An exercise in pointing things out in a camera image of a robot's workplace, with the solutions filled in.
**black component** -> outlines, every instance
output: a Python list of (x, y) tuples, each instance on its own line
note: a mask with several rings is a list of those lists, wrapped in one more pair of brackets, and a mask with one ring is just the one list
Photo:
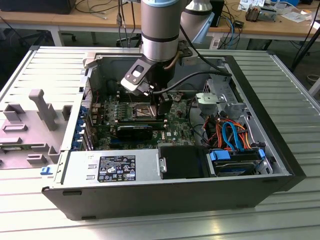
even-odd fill
[(173, 37), (168, 37), (168, 38), (157, 38), (157, 37), (152, 37), (152, 36), (148, 36), (145, 35), (144, 33), (142, 33), (142, 36), (152, 42), (157, 42), (157, 43), (166, 43), (166, 42), (172, 42), (174, 40), (176, 40), (179, 37), (179, 34)]
[(269, 160), (270, 164), (274, 164), (274, 163), (277, 162), (277, 160), (275, 159), (274, 156), (269, 156), (269, 157), (268, 157), (268, 160)]
[(210, 27), (216, 28), (219, 25), (222, 10), (224, 8), (225, 0), (210, 0), (212, 5), (212, 12), (214, 13), (213, 20)]
[(153, 128), (148, 125), (118, 126), (116, 137), (122, 141), (147, 141), (153, 136)]
[(164, 158), (166, 164), (163, 179), (208, 178), (210, 176), (210, 170), (206, 165), (208, 152), (202, 146), (161, 146), (159, 157)]
[(2, 12), (69, 14), (76, 0), (1, 0)]
[(264, 142), (253, 142), (251, 143), (251, 147), (259, 147), (259, 148), (264, 148), (266, 144)]
[(168, 95), (166, 93), (161, 94), (161, 96), (159, 97), (159, 103), (157, 106), (157, 115), (161, 116), (169, 113), (173, 101), (174, 100), (171, 95)]
[(228, 117), (228, 114), (225, 112), (225, 111), (221, 111), (220, 113), (219, 113), (219, 115), (220, 115), (220, 117), (222, 117), (222, 118), (227, 118)]
[(92, 219), (97, 219), (96, 216), (82, 216), (81, 220), (92, 220)]
[(82, 195), (82, 191), (63, 191), (63, 196), (80, 196)]
[(244, 176), (253, 174), (262, 161), (257, 151), (230, 152), (230, 160), (214, 160), (212, 165), (218, 177)]
[(311, 5), (313, 1), (314, 0), (300, 0), (300, 3)]
[(238, 29), (242, 29), (245, 25), (245, 23), (243, 21), (239, 21), (239, 20), (235, 20), (233, 22), (234, 27), (238, 28)]
[(150, 126), (153, 131), (163, 131), (164, 120), (163, 119), (150, 119), (146, 116), (146, 119), (137, 118), (137, 120), (119, 120), (117, 126)]
[(184, 113), (182, 111), (177, 111), (176, 114), (178, 115), (179, 118), (182, 118)]
[(211, 10), (209, 10), (209, 11), (195, 11), (195, 10), (190, 10), (190, 9), (186, 9), (186, 8), (183, 11), (185, 13), (188, 13), (191, 15), (196, 15), (196, 16), (209, 15), (211, 13)]
[(179, 51), (181, 52), (181, 54), (180, 54), (181, 58), (192, 56), (192, 51), (187, 46), (186, 41), (180, 41), (178, 44), (178, 48), (179, 48)]

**warning label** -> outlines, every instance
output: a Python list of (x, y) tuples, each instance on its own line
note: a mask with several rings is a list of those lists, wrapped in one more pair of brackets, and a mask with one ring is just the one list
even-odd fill
[(102, 156), (99, 162), (98, 181), (135, 181), (136, 156)]

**blue latch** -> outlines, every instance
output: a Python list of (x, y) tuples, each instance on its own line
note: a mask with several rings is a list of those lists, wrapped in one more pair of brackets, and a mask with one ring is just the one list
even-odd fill
[(80, 143), (78, 141), (72, 141), (71, 146), (79, 148), (80, 147)]
[(54, 174), (52, 167), (44, 166), (41, 168), (40, 175), (52, 175)]
[(227, 150), (217, 150), (214, 153), (218, 160), (230, 160), (230, 154)]
[(78, 119), (76, 121), (76, 124), (79, 124), (79, 125), (83, 125), (85, 123), (85, 121), (83, 121), (82, 119)]
[(264, 159), (266, 157), (265, 151), (263, 151), (262, 149), (259, 149), (258, 153), (259, 153), (261, 159)]
[(217, 158), (216, 158), (216, 155), (215, 155), (215, 152), (214, 152), (214, 151), (212, 151), (212, 152), (210, 153), (210, 158), (211, 158), (211, 161), (217, 160)]
[(230, 160), (230, 154), (226, 150), (214, 150), (210, 153), (211, 161), (215, 160)]
[(87, 108), (84, 106), (80, 106), (80, 114), (86, 114), (88, 112)]

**blue clip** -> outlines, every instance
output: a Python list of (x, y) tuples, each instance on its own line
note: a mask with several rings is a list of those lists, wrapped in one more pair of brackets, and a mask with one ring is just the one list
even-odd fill
[(80, 106), (80, 114), (86, 114), (88, 112), (88, 109), (84, 106)]
[(72, 141), (71, 146), (79, 148), (80, 147), (80, 143), (78, 141)]
[(79, 125), (83, 125), (85, 123), (85, 121), (83, 121), (82, 119), (78, 119), (76, 121), (76, 124), (79, 124)]
[(265, 154), (265, 152), (264, 152), (262, 149), (259, 149), (259, 150), (258, 150), (258, 153), (259, 153), (259, 155), (260, 155), (260, 157), (261, 157), (262, 160), (265, 159), (266, 154)]
[(214, 151), (210, 152), (210, 159), (211, 159), (211, 161), (215, 161), (215, 160), (217, 160), (217, 158), (216, 158), (216, 155), (215, 155), (215, 152), (214, 152)]
[(227, 122), (225, 122), (223, 124), (223, 126), (222, 126), (222, 137), (223, 137), (223, 140), (232, 149), (232, 151), (235, 150), (234, 146), (228, 141), (228, 138), (227, 138), (227, 135), (226, 135), (227, 125), (230, 125), (231, 128), (232, 128), (236, 148), (239, 149), (241, 152), (243, 152), (245, 149), (242, 147), (242, 144), (239, 141), (236, 126), (232, 122), (227, 121)]
[(41, 168), (40, 175), (52, 175), (54, 174), (52, 171), (52, 167), (44, 166)]
[(81, 132), (83, 129), (79, 125), (75, 125), (75, 131), (76, 132)]
[(73, 135), (73, 138), (74, 138), (74, 139), (80, 139), (80, 138), (81, 138), (81, 135), (80, 135), (79, 133), (75, 133), (75, 134)]
[(230, 154), (227, 150), (216, 150), (214, 151), (218, 160), (230, 160)]

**cable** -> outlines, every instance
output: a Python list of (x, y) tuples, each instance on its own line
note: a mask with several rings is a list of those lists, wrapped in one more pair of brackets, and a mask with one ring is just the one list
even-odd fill
[(315, 84), (315, 82), (320, 78), (319, 75), (315, 75), (315, 74), (309, 74), (308, 76), (306, 76), (306, 81), (310, 84), (313, 85)]
[(206, 144), (210, 144), (209, 141), (208, 141), (205, 137), (203, 137), (200, 133), (198, 133), (198, 132), (195, 130), (195, 127), (196, 127), (197, 125), (196, 125), (196, 126), (192, 126), (192, 124), (191, 124), (190, 112), (191, 112), (191, 108), (192, 108), (192, 103), (194, 102), (195, 99), (196, 99), (196, 96), (194, 96), (194, 97), (192, 98), (191, 103), (190, 103), (190, 107), (189, 107), (188, 114), (187, 114), (188, 122), (189, 122), (189, 125), (190, 125), (192, 131), (193, 131), (195, 134), (197, 134), (200, 138), (202, 138), (202, 140), (204, 140), (204, 142), (205, 142)]
[(294, 41), (289, 41), (291, 44), (292, 44), (292, 46), (294, 46), (296, 49), (298, 49), (299, 50), (299, 47), (297, 47), (295, 44), (297, 44), (296, 42), (294, 42)]
[(248, 141), (248, 133), (247, 132), (245, 133), (245, 140), (246, 140), (246, 144), (248, 145), (248, 148), (252, 149), (252, 147), (250, 146), (249, 141)]
[(170, 91), (171, 89), (174, 89), (178, 85), (182, 84), (184, 81), (188, 80), (189, 78), (192, 78), (193, 76), (200, 75), (200, 74), (216, 74), (216, 75), (221, 75), (221, 76), (229, 76), (228, 73), (214, 71), (214, 70), (196, 71), (194, 73), (189, 74), (188, 76), (185, 76), (184, 78), (177, 81), (175, 84), (167, 87), (166, 89), (163, 89), (161, 91), (154, 91), (153, 94), (160, 95), (160, 94), (166, 93), (166, 92)]
[(132, 34), (134, 34), (135, 30), (136, 30), (136, 19), (135, 19), (135, 11), (134, 11), (134, 4), (131, 2), (131, 12), (132, 12), (132, 19), (133, 19), (133, 30), (130, 33), (129, 36), (129, 48), (131, 47), (131, 37)]
[(126, 27), (126, 20), (125, 20), (125, 14), (124, 14), (124, 6), (122, 4), (122, 0), (118, 0), (120, 8), (121, 8), (121, 14), (122, 14), (122, 19), (123, 19), (123, 27), (124, 27), (124, 32), (125, 32), (125, 39), (126, 39), (126, 46), (127, 48), (129, 47), (129, 42), (128, 42), (128, 34), (127, 34), (127, 27)]
[(111, 2), (112, 2), (112, 0), (108, 1), (107, 3), (101, 3), (101, 4), (96, 4), (96, 5), (93, 5), (93, 6), (89, 6), (89, 9), (90, 9), (90, 11), (92, 11), (92, 9), (95, 8), (95, 7), (108, 5)]
[(80, 12), (80, 13), (85, 13), (85, 14), (94, 14), (94, 13), (101, 13), (101, 12), (105, 12), (105, 11), (108, 11), (110, 9), (114, 9), (116, 7), (118, 7), (118, 5), (115, 5), (115, 6), (112, 6), (112, 7), (109, 7), (107, 9), (103, 9), (103, 10), (99, 10), (99, 11), (82, 11), (80, 9), (78, 9), (78, 5), (82, 2), (84, 2), (86, 0), (81, 0), (80, 2), (78, 2), (76, 5), (75, 5), (75, 9)]
[(28, 46), (29, 48), (31, 47), (31, 45), (30, 45), (9, 23), (7, 23), (7, 21), (4, 20), (4, 19), (2, 18), (2, 16), (0, 16), (0, 19), (2, 19), (2, 21), (3, 21), (5, 24), (7, 24), (7, 25), (9, 26), (9, 28), (11, 28), (11, 29), (15, 32), (15, 34), (17, 34), (17, 35), (19, 36), (19, 38), (22, 39), (22, 40), (27, 44), (27, 46)]
[(232, 29), (232, 35), (231, 35), (230, 44), (229, 44), (229, 45), (228, 45), (228, 47), (227, 47), (227, 49), (229, 49), (229, 48), (230, 48), (230, 46), (232, 45), (233, 40), (234, 40), (235, 27), (234, 27), (234, 25), (232, 24), (232, 22), (231, 22), (231, 20), (230, 20), (229, 18), (226, 18), (226, 19), (229, 21), (229, 23), (230, 23), (230, 27), (231, 27), (231, 29)]
[(209, 62), (207, 59), (205, 59), (195, 48), (195, 46), (192, 44), (192, 42), (190, 41), (188, 35), (186, 34), (184, 28), (182, 27), (182, 25), (180, 25), (180, 30), (183, 33), (186, 41), (188, 42), (188, 44), (190, 45), (190, 47), (196, 52), (196, 54), (198, 54), (199, 58), (202, 59), (202, 61), (204, 61), (206, 64), (210, 65), (211, 67), (213, 67), (214, 69), (218, 70), (221, 73), (224, 73), (226, 75), (223, 76), (227, 76), (227, 77), (231, 77), (232, 75), (222, 69), (220, 69), (219, 67), (217, 67), (216, 65), (214, 65), (213, 63)]
[(315, 15), (314, 15), (314, 19), (313, 19), (313, 21), (312, 21), (312, 24), (311, 24), (311, 27), (310, 27), (310, 29), (309, 29), (309, 32), (308, 32), (308, 34), (306, 35), (306, 37), (305, 37), (305, 39), (304, 39), (304, 41), (303, 41), (303, 44), (301, 45), (300, 49), (298, 50), (298, 52), (296, 53), (296, 55), (295, 55), (295, 57), (294, 57), (294, 59), (293, 59), (293, 62), (292, 62), (292, 65), (291, 65), (292, 71), (295, 70), (294, 65), (296, 64), (297, 57), (298, 57), (301, 49), (304, 47), (304, 45), (305, 45), (305, 43), (306, 43), (306, 41), (307, 41), (307, 39), (308, 39), (308, 37), (309, 37), (309, 35), (310, 35), (310, 33), (311, 33), (312, 28), (314, 27), (316, 18), (317, 18), (317, 16), (318, 16), (319, 8), (320, 8), (320, 1), (319, 1), (319, 4), (318, 4), (318, 7), (316, 8), (316, 12), (315, 12)]
[(167, 71), (171, 69), (174, 65), (176, 65), (176, 62), (178, 61), (180, 55), (181, 55), (181, 52), (178, 50), (172, 62), (168, 66), (164, 66), (163, 69)]

